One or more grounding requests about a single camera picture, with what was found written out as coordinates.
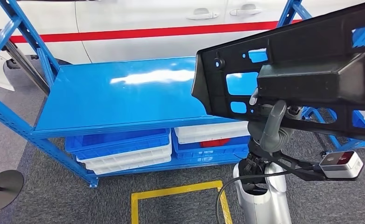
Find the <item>floor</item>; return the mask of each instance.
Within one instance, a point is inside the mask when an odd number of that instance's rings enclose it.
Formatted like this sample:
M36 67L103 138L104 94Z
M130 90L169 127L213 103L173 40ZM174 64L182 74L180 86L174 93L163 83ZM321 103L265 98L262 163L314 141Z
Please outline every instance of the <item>floor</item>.
M21 70L9 70L6 75L16 91L0 88L0 100L28 123L33 124L44 100L44 94ZM0 172L16 169L27 141L0 123Z
M26 78L9 74L16 92L0 88L0 99L33 124L44 95ZM53 139L63 147L63 139ZM284 152L317 161L330 148L326 136L297 132ZM365 149L358 150L365 162ZM25 185L17 200L0 213L0 224L25 223L130 223L130 196L134 192L170 188L186 184L230 179L233 165L182 169L100 180L90 189L81 179L47 155L28 144L0 123L0 172L17 169L25 175ZM288 175L288 205L294 224L365 223L365 170L356 182L304 182ZM213 189L139 201L142 224L214 223ZM233 223L244 223L231 187L226 190Z

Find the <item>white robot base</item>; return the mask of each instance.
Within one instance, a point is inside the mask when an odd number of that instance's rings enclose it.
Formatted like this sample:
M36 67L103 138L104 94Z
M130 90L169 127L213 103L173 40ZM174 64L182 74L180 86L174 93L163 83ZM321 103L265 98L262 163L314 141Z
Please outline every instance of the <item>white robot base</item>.
M275 163L267 164L265 174L283 172ZM239 177L239 164L233 169L233 177ZM235 182L239 205L243 209L247 224L290 224L287 204L286 179L284 175L265 178L267 191L262 195L251 195L243 190L241 181Z

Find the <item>white plastic bin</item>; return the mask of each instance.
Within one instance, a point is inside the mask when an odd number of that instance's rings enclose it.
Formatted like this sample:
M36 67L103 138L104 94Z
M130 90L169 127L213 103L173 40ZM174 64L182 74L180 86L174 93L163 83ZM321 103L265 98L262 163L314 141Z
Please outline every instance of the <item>white plastic bin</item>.
M151 166L151 165L164 163L164 162L170 162L170 161L171 161L171 155L167 155L167 156L161 157L161 158L152 158L152 159L145 160L145 161L139 161L139 162L123 164L123 165L113 165L113 166L108 166L108 167L92 168L91 170L93 170L95 172L95 174L100 175L100 174L107 174L107 173L112 173L112 172L117 172L117 171L122 171L122 170L127 170L127 169L146 167L146 166Z
M106 174L126 169L150 166L171 160L172 142L169 135L169 144L160 147L141 149L126 153L101 156L87 160L79 160L85 163L87 169L93 170L95 174Z
M247 121L238 121L212 125L175 127L179 144L235 138L250 135Z

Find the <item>carpet floor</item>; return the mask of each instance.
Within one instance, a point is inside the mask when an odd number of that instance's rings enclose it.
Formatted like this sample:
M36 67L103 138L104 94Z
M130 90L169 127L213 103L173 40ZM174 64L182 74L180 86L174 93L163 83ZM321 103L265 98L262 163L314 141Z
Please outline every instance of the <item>carpet floor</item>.
M53 140L63 147L63 139ZM283 149L295 158L319 161L332 146L323 135L297 131ZM365 149L357 150L365 163ZM233 164L102 178L90 189L80 178L27 144L18 170L25 175L21 194L0 213L0 224L128 224L134 192L232 177ZM353 182L305 182L287 175L288 205L294 224L365 223L365 168ZM215 189L139 200L141 224L215 223ZM226 190L232 221L244 224L231 186Z

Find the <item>shelf rack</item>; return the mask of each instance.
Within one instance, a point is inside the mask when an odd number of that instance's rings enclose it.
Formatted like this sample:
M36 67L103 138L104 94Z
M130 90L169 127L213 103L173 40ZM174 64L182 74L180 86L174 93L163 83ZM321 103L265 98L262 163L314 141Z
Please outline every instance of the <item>shelf rack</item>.
M287 2L280 25L289 24L295 13L302 18L310 17L300 3L300 0ZM184 161L172 155L172 161L163 165L105 175L96 175L85 169L47 138L234 120L207 115L202 104L190 95L194 57L60 66L16 0L0 0L0 5L11 19L0 32L0 50L18 29L39 56L51 89L36 126L29 125L2 102L0 122L88 182L90 187L97 187L99 177L103 176L220 165L240 160L232 155L209 162ZM256 76L249 76L244 83L250 85L245 88L254 90L255 79Z
M305 7L301 3L302 0L288 0L286 6L283 9L277 27L291 24L296 14L298 14L303 20L312 18L310 13L305 9ZM353 35L352 36L353 47L365 46L365 27L354 30L352 35ZM326 112L328 112L331 119L333 120L337 119L335 112L333 112L332 110L327 109ZM311 115L313 115L321 123L326 122L316 108L309 108L309 107L304 108L302 116L305 119L310 119ZM360 127L365 128L365 118L360 111L355 111L353 113L353 117L356 120L359 120ZM341 145L339 140L334 135L329 135L329 138L336 148L334 152L341 152L341 151L347 151L349 149L351 150L354 148L365 147L365 141L363 140L348 139L348 142Z

